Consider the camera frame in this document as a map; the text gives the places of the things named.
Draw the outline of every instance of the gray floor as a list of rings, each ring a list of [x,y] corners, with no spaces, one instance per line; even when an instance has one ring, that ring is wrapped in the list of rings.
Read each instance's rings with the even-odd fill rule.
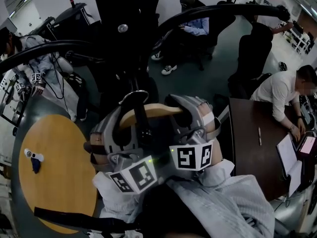
[[[237,69],[239,41],[243,35],[250,33],[251,28],[248,21],[242,17],[237,17],[236,21],[220,34],[213,59],[211,61],[207,58],[203,60],[205,71],[199,71],[197,64],[186,61],[179,64],[178,69],[171,75],[163,76],[161,75],[163,65],[161,63],[150,61],[150,75],[157,83],[160,102],[163,102],[164,98],[169,93],[199,96],[207,99],[211,103],[213,103],[213,96],[215,94],[229,96],[227,79]],[[275,71],[276,60],[274,59],[274,56],[270,54],[267,63],[265,64],[264,72]],[[97,93],[91,74],[85,67],[76,68],[76,72],[86,79],[91,102],[97,106],[99,94]],[[16,218],[17,228],[22,238],[84,237],[83,233],[62,235],[47,228],[33,216],[21,191],[18,176],[18,158],[23,138],[32,124],[41,117],[49,114],[67,115],[63,109],[43,98],[33,98],[29,101],[24,114],[25,117],[16,136],[12,156],[13,214]],[[86,138],[88,138],[91,128],[97,121],[97,114],[88,113],[86,122],[77,122]]]

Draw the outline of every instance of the light blue shirt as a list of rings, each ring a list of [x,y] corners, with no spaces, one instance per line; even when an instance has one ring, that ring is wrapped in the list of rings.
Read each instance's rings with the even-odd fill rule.
[[[195,36],[209,34],[209,18],[199,18],[185,24],[184,31]]]

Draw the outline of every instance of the blue object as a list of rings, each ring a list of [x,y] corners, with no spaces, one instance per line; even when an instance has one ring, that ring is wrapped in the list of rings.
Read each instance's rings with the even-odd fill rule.
[[[31,158],[34,173],[38,173],[41,168],[41,162],[38,159]]]

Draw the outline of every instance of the curved black bar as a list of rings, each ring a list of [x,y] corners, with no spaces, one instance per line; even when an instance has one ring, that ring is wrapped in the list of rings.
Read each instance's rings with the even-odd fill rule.
[[[189,11],[180,13],[171,17],[160,25],[154,36],[153,45],[169,30],[194,19],[212,17],[215,14],[220,14],[225,17],[226,15],[265,15],[278,17],[283,21],[287,21],[290,17],[289,12],[281,8],[257,5],[257,4],[221,4],[210,5],[191,9]]]
[[[49,43],[44,43],[36,47],[29,48],[27,50],[21,51],[6,60],[0,62],[0,73],[3,74],[8,70],[24,63],[31,59],[37,58],[42,55],[49,53],[59,52],[59,51],[91,51],[93,45],[89,42],[66,40],[66,41],[54,41]]]

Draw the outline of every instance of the person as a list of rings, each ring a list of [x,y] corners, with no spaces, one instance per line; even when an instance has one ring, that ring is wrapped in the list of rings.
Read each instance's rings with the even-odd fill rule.
[[[195,8],[197,0],[180,0],[182,12]],[[169,75],[177,69],[177,52],[181,42],[194,45],[199,42],[199,37],[209,34],[209,18],[201,18],[189,21],[171,31],[164,41],[161,50],[152,56],[152,60],[165,60],[166,67],[162,70],[163,75]]]
[[[271,102],[273,117],[289,129],[299,141],[305,133],[305,125],[299,103],[300,95],[312,95],[317,88],[317,75],[313,67],[306,65],[298,71],[281,71],[265,80],[251,96],[253,101]],[[285,105],[291,102],[297,115],[294,125],[285,115]]]
[[[7,28],[3,28],[0,30],[0,55],[5,54],[10,57],[25,49],[47,42],[49,40],[43,39],[39,35],[17,37],[10,33]],[[57,60],[58,57],[58,53],[43,55],[12,70],[18,75],[20,83],[24,83],[26,87],[33,87],[32,93],[34,95],[42,95],[59,105],[68,112],[70,119],[75,122],[78,96],[57,71],[57,66],[60,66]],[[31,83],[33,73],[40,73],[43,81]]]
[[[212,112],[207,103],[200,104],[198,109],[202,117]],[[205,130],[206,133],[215,130],[214,120],[205,124]],[[144,199],[121,193],[108,177],[109,173],[104,170],[109,160],[106,155],[100,155],[103,140],[101,133],[94,132],[89,142],[94,146],[89,152],[103,169],[93,178],[104,202],[100,218],[138,223],[145,237],[154,238],[273,237],[274,210],[256,178],[252,175],[231,177],[234,164],[223,159],[217,139],[212,147],[211,166],[197,173],[198,179],[176,173],[146,191]]]
[[[274,7],[282,5],[286,7],[286,3],[284,0],[256,0],[256,2],[260,5],[268,5],[268,6],[274,6]],[[270,16],[258,16],[257,23],[267,26],[271,30],[273,35],[281,33],[281,32],[285,32],[293,28],[293,23],[291,22],[291,19],[289,22],[287,22],[286,25],[279,27],[281,20],[277,17],[270,17]]]

